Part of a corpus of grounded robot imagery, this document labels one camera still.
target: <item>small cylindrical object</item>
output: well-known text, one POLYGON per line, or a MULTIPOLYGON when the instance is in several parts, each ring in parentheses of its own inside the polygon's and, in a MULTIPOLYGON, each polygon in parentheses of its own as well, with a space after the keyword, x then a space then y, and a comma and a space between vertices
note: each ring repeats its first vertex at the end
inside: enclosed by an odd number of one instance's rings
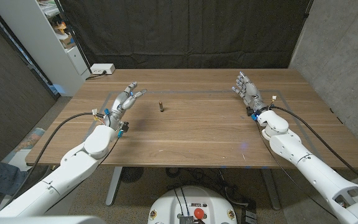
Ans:
POLYGON ((160 104, 160 111, 164 112, 164 107, 162 106, 162 102, 160 101, 159 104, 160 104))

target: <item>black cable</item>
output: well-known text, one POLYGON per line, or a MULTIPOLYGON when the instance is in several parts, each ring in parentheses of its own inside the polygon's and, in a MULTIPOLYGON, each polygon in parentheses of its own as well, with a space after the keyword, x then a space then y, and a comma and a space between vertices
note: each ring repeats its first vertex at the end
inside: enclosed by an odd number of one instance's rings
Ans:
POLYGON ((276 109, 282 110, 282 111, 287 112, 290 115, 294 116, 296 119, 300 120, 340 161, 343 162, 343 164, 345 164, 351 171, 353 171, 353 173, 355 173, 358 176, 358 171, 355 170, 355 168, 353 168, 350 164, 348 164, 338 153, 336 153, 336 151, 334 151, 334 149, 332 149, 331 146, 329 146, 324 141, 324 139, 322 139, 320 137, 320 135, 318 135, 316 133, 316 131, 314 131, 313 128, 311 128, 311 126, 308 125, 308 123, 306 121, 304 121, 302 118, 300 118, 295 113, 292 113, 291 111, 288 111, 288 110, 286 110, 284 108, 281 108, 281 107, 278 107, 278 106, 271 106, 270 108, 276 108, 276 109))
POLYGON ((109 118, 109 127, 111 128, 110 114, 109 114, 109 115, 107 115, 107 117, 109 118))
POLYGON ((102 74, 98 74, 98 75, 95 75, 95 76, 92 76, 92 77, 88 77, 85 80, 90 80, 90 79, 93 79, 93 78, 96 78, 96 77, 100 77, 102 75, 105 75, 106 73, 107 73, 107 71, 103 70, 102 74))
POLYGON ((284 169, 284 167, 281 166, 281 164, 278 162, 278 160, 274 157, 273 153, 270 151, 269 147, 267 146, 266 142, 264 141, 264 138, 262 137, 262 133, 260 132, 260 128, 258 125, 258 122, 255 121, 256 126, 258 127, 259 130, 259 136, 262 140, 262 142, 265 144, 266 149, 268 150, 268 152, 270 153, 270 155, 273 157, 274 161, 276 161, 276 163, 280 166, 281 170, 284 171, 284 173, 290 178, 290 180, 292 180, 292 182, 308 197, 310 198, 314 203, 316 203, 318 206, 320 206, 320 208, 322 208, 324 211, 328 212, 330 215, 332 215, 333 217, 336 218, 336 216, 334 214, 332 214, 330 211, 328 211, 326 208, 324 208, 322 205, 320 205, 315 199, 313 199, 310 195, 308 195, 305 190, 303 190, 303 188, 301 188, 301 186, 298 185, 298 183, 295 182, 294 179, 292 179, 292 177, 289 175, 289 173, 287 173, 287 171, 284 169))
POLYGON ((214 190, 215 192, 219 193, 223 197, 227 198, 232 203, 235 203, 236 205, 244 209, 252 210, 256 208, 256 202, 254 200, 244 197, 242 194, 238 192, 238 187, 236 185, 230 185, 224 179, 222 180, 221 176, 217 174, 214 170, 208 169, 214 175, 216 175, 217 179, 213 179, 212 177, 207 175, 203 169, 200 168, 183 168, 183 169, 188 171, 191 174, 191 176, 195 179, 195 181, 192 180, 182 181, 181 177, 178 176, 182 185, 201 185, 214 190), (232 198, 235 197, 237 201, 241 201, 245 203, 239 203, 231 200, 230 195, 232 198))
MULTIPOLYGON (((67 118, 66 120, 64 120, 62 123, 59 124, 59 126, 57 126, 57 128, 53 131, 53 133, 50 135, 50 137, 48 138, 48 141, 45 143, 44 147, 42 148, 42 150, 40 151, 38 157, 36 158, 34 165, 31 167, 29 173, 27 174, 27 176, 25 177, 23 183, 20 185, 20 187, 16 190, 15 194, 12 195, 11 199, 9 199, 9 201, 5 204, 4 208, 9 205, 16 197, 16 195, 19 193, 20 189, 23 187, 23 185, 27 182, 27 180, 29 179, 30 175, 32 174, 33 170, 35 169, 35 167, 38 164, 38 161, 41 159, 42 154, 45 152, 47 146, 49 145, 50 141, 52 140, 52 138, 54 137, 54 135, 56 134, 56 132, 69 120, 77 118, 79 116, 83 116, 83 115, 93 115, 93 113, 80 113, 80 114, 76 114, 73 115, 69 118, 67 118)), ((97 114, 98 117, 103 118, 103 114, 97 114)))
POLYGON ((173 189, 173 191, 175 192, 175 195, 177 196, 177 199, 178 199, 178 202, 179 202, 179 205, 180 205, 181 215, 183 216, 183 209, 181 208, 181 203, 180 203, 177 191, 175 189, 173 189))
POLYGON ((185 194, 183 193, 183 189, 181 188, 181 186, 180 186, 180 190, 181 190, 181 194, 183 195, 183 199, 185 199, 185 204, 186 204, 186 209, 187 209, 187 216, 190 216, 189 208, 187 207, 186 197, 185 197, 185 194))
MULTIPOLYGON (((107 153, 107 156, 99 163, 99 165, 96 167, 98 168, 103 162, 104 160, 109 157, 110 155, 110 152, 112 151, 112 149, 114 149, 114 147, 116 146, 117 142, 118 142, 118 139, 117 138, 117 141, 114 143, 114 145, 112 146, 112 148, 110 149, 109 153, 107 153)), ((69 191, 64 197, 62 197, 59 201, 57 201, 56 203, 54 203, 54 205, 52 205, 50 208, 48 208, 47 211, 49 211, 51 208, 53 208, 53 206, 57 205, 57 203, 61 202, 64 198, 67 197, 67 195, 71 194, 78 186, 80 186, 82 184, 82 182, 84 182, 86 179, 82 180, 79 184, 77 184, 77 186, 75 186, 71 191, 69 191)))

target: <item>concrete wall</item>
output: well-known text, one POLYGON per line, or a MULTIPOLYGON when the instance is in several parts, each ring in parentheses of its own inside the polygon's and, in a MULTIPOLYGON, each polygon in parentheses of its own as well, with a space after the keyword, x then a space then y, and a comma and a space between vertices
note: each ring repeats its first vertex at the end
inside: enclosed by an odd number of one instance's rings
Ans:
MULTIPOLYGON (((290 68, 301 72, 358 139, 358 0, 315 0, 290 68)), ((285 210, 286 217, 299 212, 285 210)), ((288 223, 296 219, 287 217, 288 223)))

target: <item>table leg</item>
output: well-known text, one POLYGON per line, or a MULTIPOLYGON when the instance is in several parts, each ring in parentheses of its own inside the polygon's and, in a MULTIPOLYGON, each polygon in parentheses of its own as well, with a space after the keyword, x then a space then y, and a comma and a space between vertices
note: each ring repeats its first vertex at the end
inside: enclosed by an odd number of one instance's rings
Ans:
POLYGON ((276 185, 273 180, 272 170, 270 169, 261 169, 262 177, 265 181, 266 189, 268 192, 268 196, 270 197, 270 201, 272 203, 272 208, 274 210, 281 209, 280 199, 278 198, 278 193, 276 189, 276 185))
POLYGON ((109 192, 107 193, 106 205, 111 206, 114 203, 116 192, 118 190, 119 178, 121 176, 122 167, 115 167, 112 173, 109 192))

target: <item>power strip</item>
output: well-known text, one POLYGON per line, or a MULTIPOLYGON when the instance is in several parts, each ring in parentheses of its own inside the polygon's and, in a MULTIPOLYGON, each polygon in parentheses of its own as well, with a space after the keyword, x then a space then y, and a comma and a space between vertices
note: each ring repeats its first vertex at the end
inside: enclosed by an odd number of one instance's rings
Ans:
POLYGON ((115 69, 113 63, 95 63, 91 67, 93 75, 100 75, 103 71, 106 71, 106 74, 112 74, 115 69))

